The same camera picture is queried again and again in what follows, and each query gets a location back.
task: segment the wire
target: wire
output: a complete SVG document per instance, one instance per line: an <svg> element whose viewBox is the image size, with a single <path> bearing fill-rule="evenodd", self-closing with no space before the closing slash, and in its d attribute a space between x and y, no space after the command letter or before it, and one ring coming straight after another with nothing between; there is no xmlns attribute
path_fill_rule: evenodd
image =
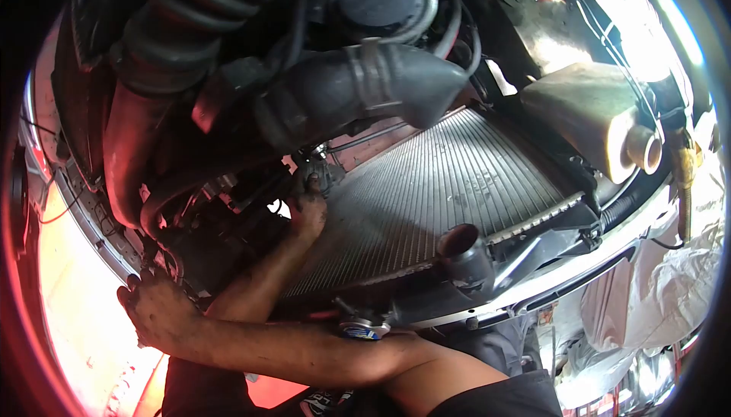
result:
<svg viewBox="0 0 731 417"><path fill-rule="evenodd" d="M609 39L609 36L607 35L607 32L602 28L601 25L599 25L599 21L597 20L597 16L594 15L594 12L589 8L588 3L585 0L577 0L576 4L578 5L579 11L581 13L581 16L586 23L586 25L589 27L591 32L594 34L594 36L599 40L599 42L604 46L605 49L607 49L607 53L609 56L614 60L614 63L619 67L619 69L622 72L622 75L624 75L624 78L627 80L627 83L629 83L629 86L632 88L632 90L635 92L635 96L637 99L644 103L645 107L647 107L647 114L650 115L650 118L652 119L653 123L655 124L655 130L657 130L657 133L660 135L660 141L662 143L665 143L665 134L662 130L662 126L659 123L658 118L655 116L655 113L653 113L652 107L650 106L650 102L647 100L647 96L645 95L645 92L643 91L642 87L640 87L640 84L637 82L635 77L632 75L632 72L629 70L629 65L626 63L626 60L622 55L619 53L617 48L614 46L612 41ZM602 35L604 38L601 38L599 36L599 33L597 30L590 24L589 18L586 15L586 12L584 9L586 8L586 11L589 12L589 15L591 16L591 19L594 21L598 29L602 32Z"/></svg>
<svg viewBox="0 0 731 417"><path fill-rule="evenodd" d="M679 250L685 246L682 242L680 244L671 246L671 245L665 244L664 242L662 242L656 238L650 238L650 240L652 242L654 242L655 244L657 244L658 246L660 246L661 248L665 248L665 249L669 249L669 250Z"/></svg>
<svg viewBox="0 0 731 417"><path fill-rule="evenodd" d="M26 119L26 118L24 118L23 116L20 116L20 118L21 118L21 120L22 120L23 122L25 122L25 123L29 124L30 126L33 126L33 127L35 127L36 129L39 129L39 130L43 130L43 131L44 131L44 132L46 132L46 133L50 133L50 134L52 134L52 135L53 135L54 137L55 137L55 136L57 135L57 133L56 133L55 131L53 131L53 130L50 130L50 129L46 129L46 128L45 128L44 126L42 126L42 125L39 125L39 124L36 124L36 123L35 123L35 122L33 122L32 120Z"/></svg>
<svg viewBox="0 0 731 417"><path fill-rule="evenodd" d="M77 193L76 196L74 197L74 199L71 201L71 203L69 203L69 205L66 207L66 209L62 213L60 213L55 218L50 219L48 221L40 221L41 224L46 225L48 223L58 221L61 218L61 216L63 216L64 214L66 214L71 209L71 207L74 205L74 203L76 203L78 201L78 199L79 199L80 196L81 196L81 193Z"/></svg>

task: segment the radiator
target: radiator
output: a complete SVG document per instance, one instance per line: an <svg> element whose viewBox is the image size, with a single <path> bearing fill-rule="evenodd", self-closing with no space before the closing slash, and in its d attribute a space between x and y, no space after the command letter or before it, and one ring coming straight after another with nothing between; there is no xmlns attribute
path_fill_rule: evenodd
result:
<svg viewBox="0 0 731 417"><path fill-rule="evenodd" d="M327 199L327 223L308 254L312 271L283 297L417 272L460 223L498 242L560 212L576 191L559 190L566 184L536 165L535 152L467 109L358 166Z"/></svg>

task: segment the air intake hose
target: air intake hose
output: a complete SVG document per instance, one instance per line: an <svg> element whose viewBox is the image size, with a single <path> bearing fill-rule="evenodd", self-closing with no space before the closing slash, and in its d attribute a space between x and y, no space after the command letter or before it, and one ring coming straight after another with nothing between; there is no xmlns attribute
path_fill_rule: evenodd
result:
<svg viewBox="0 0 731 417"><path fill-rule="evenodd" d="M422 49L377 39L312 56L281 76L254 108L269 144L288 154L375 117L398 116L418 129L434 125L470 73Z"/></svg>
<svg viewBox="0 0 731 417"><path fill-rule="evenodd" d="M160 123L178 93L198 83L221 35L242 27L269 0L148 0L110 50L118 82L104 136L114 217L140 227L139 189Z"/></svg>

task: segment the engine bay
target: engine bay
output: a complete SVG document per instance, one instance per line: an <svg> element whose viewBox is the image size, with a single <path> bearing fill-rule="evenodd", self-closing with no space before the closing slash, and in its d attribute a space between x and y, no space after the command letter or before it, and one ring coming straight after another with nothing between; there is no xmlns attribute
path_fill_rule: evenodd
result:
<svg viewBox="0 0 731 417"><path fill-rule="evenodd" d="M315 172L326 229L275 316L344 298L408 324L595 250L671 171L685 73L635 79L609 14L597 0L71 0L51 81L111 233L199 306L278 244L284 200Z"/></svg>

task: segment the bolt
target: bolt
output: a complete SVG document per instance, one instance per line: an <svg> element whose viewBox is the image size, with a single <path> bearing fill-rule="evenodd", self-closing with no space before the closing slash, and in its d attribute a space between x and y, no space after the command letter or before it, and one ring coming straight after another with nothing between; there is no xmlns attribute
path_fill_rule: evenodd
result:
<svg viewBox="0 0 731 417"><path fill-rule="evenodd" d="M480 321L477 320L477 317L470 317L464 323L470 331L474 331L480 326Z"/></svg>

